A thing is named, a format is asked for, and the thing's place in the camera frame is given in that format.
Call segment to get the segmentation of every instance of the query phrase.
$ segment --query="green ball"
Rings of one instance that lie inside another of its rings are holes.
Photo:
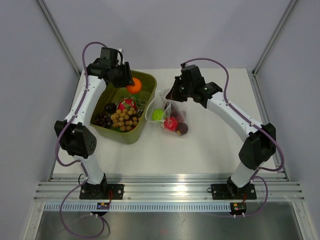
[[[164,111],[161,108],[154,110],[152,113],[152,121],[161,121],[162,114],[164,114]]]

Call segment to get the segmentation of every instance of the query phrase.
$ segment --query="metal floor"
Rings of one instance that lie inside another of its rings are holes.
[[[248,212],[259,207],[248,203]],[[64,212],[71,224],[84,212]],[[110,234],[105,228],[100,240],[302,240],[291,203],[269,202],[262,212],[246,218],[225,218],[227,213],[202,212],[108,212]],[[83,218],[70,227],[77,234],[95,235],[101,222]],[[63,229],[59,212],[43,212],[37,240],[77,240]]]

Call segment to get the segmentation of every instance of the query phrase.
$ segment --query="white tabletop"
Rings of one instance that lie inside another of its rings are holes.
[[[171,88],[174,77],[181,74],[180,69],[138,71],[153,75],[157,80],[157,90]],[[207,83],[215,82],[224,88],[226,74],[223,69],[201,69],[201,74]],[[228,97],[248,115],[261,121],[247,70],[231,68],[229,74]],[[76,97],[80,93],[80,86],[82,84],[78,85]],[[240,162],[238,153],[243,145],[239,136],[216,114],[192,99],[181,104],[186,110],[190,128],[184,137],[167,133],[147,122],[140,139],[126,145],[102,137],[90,126],[89,130],[97,139],[94,154],[101,169],[106,174],[123,175],[233,173]],[[59,156],[64,163],[73,160],[62,149]],[[275,168],[274,160],[271,158],[263,166]],[[53,173],[80,174],[82,170],[78,164],[62,167],[56,163]]]

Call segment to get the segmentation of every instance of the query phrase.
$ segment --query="dark red fruit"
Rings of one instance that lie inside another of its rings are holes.
[[[164,128],[168,129],[171,132],[175,132],[179,125],[177,119],[173,116],[166,118],[163,124]]]
[[[183,123],[185,121],[185,118],[181,114],[178,114],[175,118],[179,123]]]
[[[105,105],[105,110],[109,114],[114,114],[117,110],[117,106],[113,102],[111,102]]]
[[[189,130],[189,127],[186,123],[184,122],[181,122],[179,123],[178,127],[176,128],[176,134],[182,136],[182,135],[185,135]]]

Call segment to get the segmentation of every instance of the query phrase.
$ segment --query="metal frame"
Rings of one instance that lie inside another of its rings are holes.
[[[276,25],[268,43],[266,44],[262,55],[260,56],[257,64],[254,67],[253,70],[253,74],[254,76],[257,75],[257,73],[259,72],[261,66],[264,64],[267,56],[270,53],[270,50],[272,49],[272,47],[274,46],[274,44],[276,43],[277,39],[280,36],[280,33],[282,32],[286,22],[288,21],[291,13],[293,12],[293,10],[295,9],[296,5],[297,5],[298,0],[290,0],[289,4],[287,5],[286,9],[284,10],[284,13],[282,14],[280,21],[278,22],[278,24]]]
[[[58,29],[58,26],[57,26],[54,18],[52,17],[52,14],[50,13],[49,8],[47,7],[46,3],[43,0],[35,0],[35,1],[38,4],[39,8],[41,9],[45,20],[49,24],[52,33],[54,34],[56,40],[58,41],[59,45],[61,46],[61,49],[63,50],[70,65],[72,66],[75,74],[77,75],[78,78],[80,78],[81,71],[78,68],[77,63],[76,63],[74,57],[72,56],[68,46],[66,45],[66,43],[65,43],[65,41],[64,41],[64,39]]]
[[[45,19],[49,23],[52,32],[61,45],[62,50],[65,52],[74,71],[78,76],[80,76],[77,64],[65,44],[48,7],[43,0],[36,0],[36,2],[42,10]],[[289,2],[254,70],[248,71],[248,76],[263,123],[268,123],[269,117],[256,75],[278,39],[297,2],[298,0],[291,0]],[[280,157],[278,154],[276,154],[274,161],[276,166],[279,166]],[[317,239],[310,216],[305,206],[305,199],[299,183],[289,181],[285,169],[275,174],[260,173],[259,176],[265,178],[268,184],[268,201],[291,202],[303,238],[308,240]],[[124,206],[123,209],[125,211],[138,212],[150,211],[151,208],[153,208],[152,206],[160,206],[161,209],[156,209],[157,212],[171,211],[170,206],[177,206],[177,208],[182,206],[182,208],[184,208],[182,209],[183,212],[203,211],[203,208],[207,208],[204,209],[205,212],[210,212],[211,210],[208,210],[210,206],[212,211],[226,211],[226,209],[218,209],[219,207],[214,206],[223,206],[227,204],[228,201],[212,200],[211,193],[207,192],[207,188],[213,183],[225,183],[226,179],[229,177],[228,174],[109,174],[107,177],[109,183],[125,184],[123,200],[114,201],[116,206],[114,209],[111,209],[111,211],[121,210],[121,206]],[[53,174],[48,182],[39,183],[34,196],[33,211],[30,216],[30,221],[26,229],[24,239],[35,239],[43,211],[57,211],[57,206],[59,206],[63,197],[76,184],[78,184],[77,174]],[[263,201],[265,197],[266,191],[264,184],[261,181],[258,181],[255,183],[255,186],[258,199],[248,202]],[[73,208],[77,211],[81,211],[81,209],[85,209],[87,211],[86,208],[92,208],[92,206],[95,206],[97,203],[96,201],[80,200],[79,191],[80,190],[78,189],[69,196],[67,200],[68,202],[66,202],[67,206],[64,208],[65,211],[72,211]]]

